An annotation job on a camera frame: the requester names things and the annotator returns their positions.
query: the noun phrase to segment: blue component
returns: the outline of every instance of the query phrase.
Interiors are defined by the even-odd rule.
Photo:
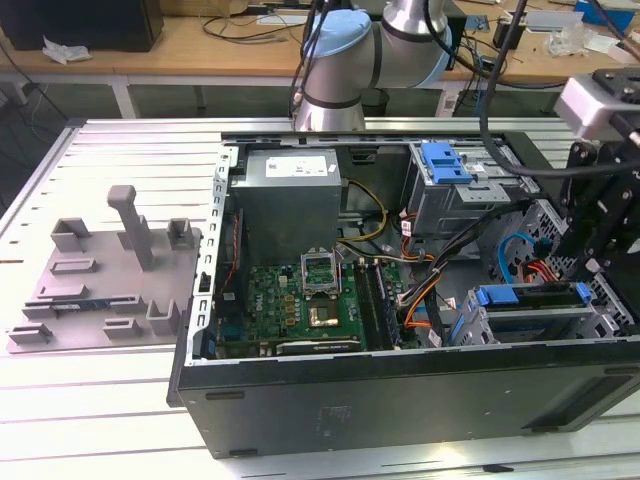
[[[507,265],[507,259],[505,258],[507,243],[509,243],[509,240],[511,240],[512,238],[520,238],[525,242],[529,242],[531,245],[535,245],[536,243],[536,241],[530,235],[522,232],[514,232],[502,239],[500,245],[498,245],[498,265],[500,266],[500,271],[502,272],[502,276],[504,277],[504,281],[506,283],[513,283],[513,277],[509,272],[509,266]]]
[[[431,169],[436,184],[471,183],[473,177],[462,168],[460,155],[448,143],[423,143],[422,161]]]
[[[319,22],[320,15],[316,15],[313,31],[318,27]],[[313,58],[328,57],[343,52],[362,40],[369,30],[371,30],[371,19],[364,10],[333,10],[327,14],[322,24]]]
[[[460,332],[462,325],[464,325],[464,315],[460,315],[460,317],[458,317],[458,321],[456,322],[455,326],[451,330],[451,333],[449,334],[447,345],[451,345],[453,343],[453,340],[456,338],[456,335],[458,334],[458,332]]]
[[[478,299],[478,303],[483,307],[491,303],[491,299],[489,298],[489,295],[487,295],[487,292],[484,291],[484,288],[476,290],[476,298]]]
[[[244,326],[237,323],[222,324],[222,336],[226,341],[237,342],[241,340]]]
[[[489,297],[489,303],[491,305],[513,305],[514,303],[520,303],[513,287],[509,285],[489,285],[480,288],[480,291],[484,291],[487,297]]]
[[[591,299],[593,298],[593,293],[591,293],[591,289],[587,286],[586,283],[578,282],[576,283],[576,292],[580,295],[580,298],[584,302],[585,305],[591,303]]]

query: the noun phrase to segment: green circuit board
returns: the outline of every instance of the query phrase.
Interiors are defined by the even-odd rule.
[[[366,348],[362,321],[359,315],[358,297],[353,278],[353,266],[341,268],[342,293],[338,295],[338,325],[311,327],[310,305],[302,293],[300,264],[254,267],[249,280],[249,322],[246,324],[248,339],[269,340],[287,338],[311,339],[326,337],[356,337]],[[286,285],[278,278],[288,273]],[[325,283],[332,279],[331,272],[310,271],[309,281]]]

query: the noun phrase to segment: power cable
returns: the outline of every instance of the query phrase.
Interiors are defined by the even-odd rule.
[[[425,21],[427,23],[427,29],[429,30],[429,33],[431,34],[433,39],[436,41],[436,43],[440,46],[440,48],[442,48],[442,50],[444,50],[446,53],[448,53],[451,57],[455,58],[456,61],[459,62],[467,70],[469,70],[471,72],[474,72],[476,75],[480,75],[482,78],[489,78],[489,73],[488,72],[485,72],[481,68],[478,68],[475,65],[472,65],[471,63],[469,63],[466,58],[464,58],[464,57],[458,55],[456,52],[454,52],[453,49],[449,45],[447,45],[442,40],[442,38],[440,38],[440,34],[436,31],[436,29],[433,26],[433,23],[431,21],[431,15],[429,14],[429,0],[425,0],[425,2],[424,2],[424,18],[425,18]],[[517,23],[512,21],[511,25],[513,26],[514,24],[517,25]],[[495,65],[494,69],[492,70],[492,73],[493,73],[493,71],[500,72],[501,68],[502,68],[502,65],[500,65],[500,67],[498,67],[498,65]],[[505,87],[519,88],[519,89],[523,89],[523,90],[545,90],[545,89],[548,89],[548,88],[559,88],[559,87],[562,87],[565,84],[565,82],[562,82],[562,83],[551,83],[551,84],[544,84],[544,83],[540,83],[540,84],[512,83],[512,82],[507,82],[507,81],[504,81],[504,80],[498,80],[497,83],[499,85],[503,85]]]
[[[491,101],[496,92],[496,84],[498,83],[498,76],[500,75],[500,70],[502,68],[502,64],[507,56],[508,45],[513,38],[516,28],[522,18],[524,13],[524,9],[527,6],[527,0],[519,0],[518,5],[516,6],[516,10],[513,14],[513,19],[509,29],[507,30],[507,34],[505,36],[504,44],[498,53],[498,57],[496,59],[496,63],[494,69],[489,76],[489,81],[487,82],[487,87],[484,95],[484,100],[482,102],[482,107],[480,109],[480,136],[482,138],[482,143],[484,147],[487,149],[487,152],[491,155],[493,160],[505,171],[518,176],[526,176],[526,177],[547,177],[547,178],[576,178],[576,177],[591,177],[591,176],[601,176],[601,175],[615,175],[621,174],[624,172],[628,172],[630,170],[637,170],[640,168],[639,160],[632,160],[628,162],[614,163],[610,165],[595,165],[595,166],[585,166],[585,167],[569,167],[569,168],[560,168],[560,169],[533,169],[527,168],[520,165],[513,165],[507,157],[505,157],[494,143],[491,133],[489,132],[489,107],[491,105]]]
[[[611,33],[613,33],[618,38],[618,40],[623,43],[623,45],[627,48],[627,51],[631,55],[633,55],[633,58],[640,62],[640,50],[638,49],[638,46],[624,36],[624,34],[620,31],[620,29],[614,23],[613,19],[609,16],[606,10],[602,8],[600,2],[598,2],[598,0],[589,0],[589,3],[594,8],[594,10],[598,12],[598,15],[600,15],[602,19],[607,22],[607,27],[609,27]]]

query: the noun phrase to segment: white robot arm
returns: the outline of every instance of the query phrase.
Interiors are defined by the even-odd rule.
[[[450,45],[443,0],[428,5],[435,31]],[[449,56],[429,33],[424,8],[424,0],[393,0],[382,22],[355,10],[318,15],[305,44],[307,72],[296,95],[294,129],[364,130],[362,89],[424,87],[436,81]]]

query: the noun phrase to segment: black computer case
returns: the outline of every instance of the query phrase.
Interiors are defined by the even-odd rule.
[[[61,45],[148,52],[164,24],[159,0],[3,0],[0,24],[16,50]]]

